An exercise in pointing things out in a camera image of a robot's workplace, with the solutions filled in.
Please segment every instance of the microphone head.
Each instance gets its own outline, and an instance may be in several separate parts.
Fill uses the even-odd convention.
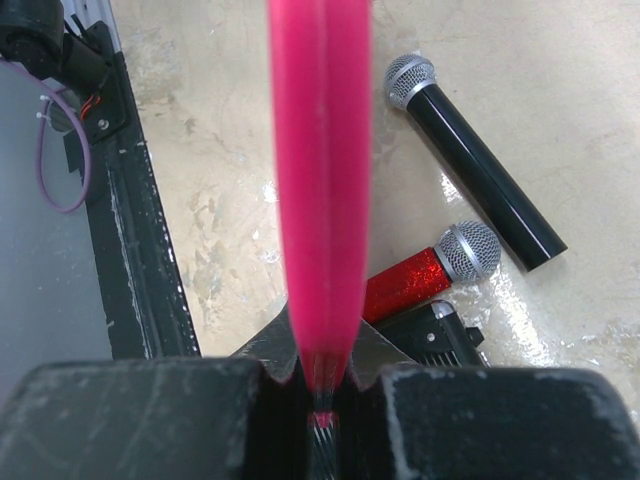
[[[436,70],[426,58],[413,53],[396,58],[384,76],[384,87],[391,104],[406,110],[413,96],[436,83]]]
[[[452,225],[434,248],[451,281],[473,282],[490,276],[500,263],[500,240],[480,222]]]

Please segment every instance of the gray panel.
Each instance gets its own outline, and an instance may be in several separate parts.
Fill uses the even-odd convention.
[[[56,213],[36,183],[39,96],[0,65],[0,406],[37,365],[111,358],[86,210]],[[52,196],[72,202],[79,174],[49,127],[44,163]]]

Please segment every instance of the pink stick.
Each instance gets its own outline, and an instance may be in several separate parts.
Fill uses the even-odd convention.
[[[361,322],[371,158],[370,0],[270,0],[280,220],[309,388],[341,382]]]

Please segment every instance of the glittery red microphone handle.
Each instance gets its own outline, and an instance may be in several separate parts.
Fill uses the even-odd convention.
[[[450,286],[433,248],[427,248],[369,279],[362,317],[369,323],[379,322]]]

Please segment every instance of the red microphone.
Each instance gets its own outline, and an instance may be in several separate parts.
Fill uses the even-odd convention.
[[[498,267],[500,253],[498,237],[484,223],[452,225],[434,248],[369,279],[362,317],[377,323],[428,300],[453,282],[486,278]]]

